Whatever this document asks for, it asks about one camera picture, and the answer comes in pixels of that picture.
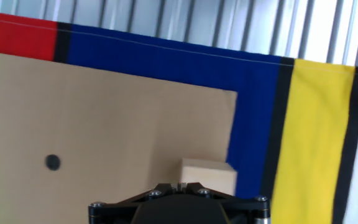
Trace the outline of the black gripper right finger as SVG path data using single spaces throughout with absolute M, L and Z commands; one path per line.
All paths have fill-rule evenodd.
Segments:
M 266 196 L 239 198 L 209 189 L 199 182 L 182 183 L 181 192 L 218 202 L 230 223 L 271 224 L 270 199 Z

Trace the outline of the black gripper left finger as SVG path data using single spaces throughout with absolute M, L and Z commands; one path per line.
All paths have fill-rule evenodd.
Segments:
M 152 190 L 118 203 L 93 202 L 88 205 L 89 224 L 113 223 L 118 217 L 132 218 L 144 202 L 175 193 L 177 193 L 177 185 L 157 184 Z

